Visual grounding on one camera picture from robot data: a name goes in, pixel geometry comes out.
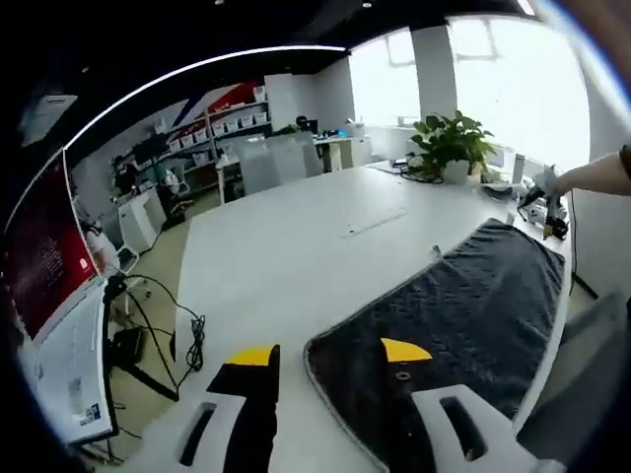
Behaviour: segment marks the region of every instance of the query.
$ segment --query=ceiling light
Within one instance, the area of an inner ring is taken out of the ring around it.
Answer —
[[[171,71],[170,73],[165,74],[164,76],[161,76],[158,79],[154,79],[153,81],[148,82],[144,86],[140,86],[135,91],[130,92],[129,94],[127,94],[122,99],[119,99],[118,101],[115,101],[112,105],[110,105],[108,108],[106,108],[104,111],[99,113],[96,117],[94,117],[86,126],[84,126],[81,130],[79,130],[79,132],[75,136],[73,136],[68,143],[66,143],[63,146],[63,149],[67,150],[68,148],[70,148],[70,146],[75,141],[77,141],[79,138],[81,138],[81,135],[83,135],[86,131],[88,131],[90,128],[92,128],[92,126],[95,123],[97,123],[100,119],[102,119],[104,116],[106,116],[112,110],[117,108],[119,105],[125,103],[126,101],[128,101],[132,97],[140,94],[141,92],[146,91],[150,87],[155,86],[156,84],[159,84],[159,83],[161,83],[163,81],[166,81],[167,79],[170,79],[171,77],[176,76],[177,74],[181,74],[182,72],[186,72],[186,71],[190,71],[191,69],[195,69],[196,67],[205,66],[206,64],[211,64],[213,62],[223,61],[225,59],[232,59],[233,57],[250,56],[250,55],[253,55],[253,54],[261,54],[261,53],[265,53],[265,52],[279,52],[279,51],[337,51],[337,52],[344,52],[345,50],[346,50],[345,47],[338,47],[338,46],[273,46],[273,47],[261,47],[259,49],[249,49],[247,51],[231,52],[229,54],[223,54],[221,56],[215,56],[215,57],[211,57],[209,59],[204,59],[203,61],[199,61],[199,62],[195,62],[193,64],[189,64],[187,66],[184,66],[184,67],[181,67],[181,68],[176,69],[174,71]]]
[[[528,0],[517,0],[517,2],[520,4],[520,7],[522,7],[522,10],[524,10],[524,13],[534,16],[534,10],[532,10]]]

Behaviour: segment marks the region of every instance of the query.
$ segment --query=led light strip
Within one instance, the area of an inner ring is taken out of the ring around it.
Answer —
[[[143,91],[146,91],[147,89],[149,89],[152,86],[155,86],[156,84],[162,82],[162,81],[166,81],[167,79],[176,76],[177,74],[181,74],[182,72],[186,72],[186,71],[190,71],[191,69],[194,69],[196,67],[199,66],[205,66],[206,64],[211,64],[213,62],[219,62],[219,61],[223,61],[225,59],[232,59],[233,57],[240,57],[240,56],[250,56],[252,54],[260,54],[260,53],[264,53],[264,52],[278,52],[278,51],[312,51],[312,50],[316,50],[316,51],[337,51],[337,52],[343,52],[346,50],[345,47],[337,47],[337,46],[308,46],[308,45],[303,45],[303,46],[273,46],[273,47],[261,47],[259,49],[249,49],[247,51],[239,51],[239,52],[231,52],[229,54],[224,54],[221,56],[215,56],[215,57],[211,57],[209,59],[204,59],[203,61],[199,61],[199,62],[195,62],[193,64],[189,64],[187,66],[184,66],[182,68],[176,69],[168,74],[165,74],[164,76],[159,77],[158,79],[154,79],[151,82],[148,82],[147,84],[145,84],[144,86],[139,87],[138,89],[136,89],[133,92],[130,92],[129,94],[127,94],[125,97],[123,97],[122,99],[119,99],[118,101],[114,102],[112,105],[110,105],[108,108],[106,108],[104,111],[102,111],[101,113],[99,113],[95,118],[93,118],[86,126],[84,126],[81,130],[79,130],[79,132],[68,142],[63,146],[64,151],[67,150],[70,146],[72,146],[72,144],[77,141],[79,138],[81,138],[81,135],[83,135],[86,131],[88,131],[95,123],[97,123],[100,119],[102,119],[104,116],[106,116],[108,113],[110,113],[112,110],[114,110],[115,108],[117,108],[119,105],[125,103],[126,101],[128,101],[129,99],[131,99],[132,97],[140,94]]]

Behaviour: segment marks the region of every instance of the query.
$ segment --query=potted plant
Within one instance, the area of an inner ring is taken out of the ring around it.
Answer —
[[[482,123],[456,110],[456,118],[439,114],[429,115],[425,122],[414,123],[418,135],[411,140],[421,152],[407,156],[409,171],[423,180],[444,180],[464,183],[478,165],[486,169],[484,155],[495,151],[484,138],[493,136],[482,129]]]

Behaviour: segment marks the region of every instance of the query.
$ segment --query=computer monitor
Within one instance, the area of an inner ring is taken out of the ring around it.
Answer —
[[[153,158],[163,155],[169,147],[167,146],[167,135],[153,135],[151,138],[138,143],[133,148],[134,160],[137,165],[142,165]]]

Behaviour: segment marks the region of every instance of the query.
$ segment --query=office chair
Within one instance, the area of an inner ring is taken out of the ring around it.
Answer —
[[[589,454],[631,373],[630,327],[620,293],[598,299],[566,325],[539,402],[518,434],[534,456],[569,466]]]

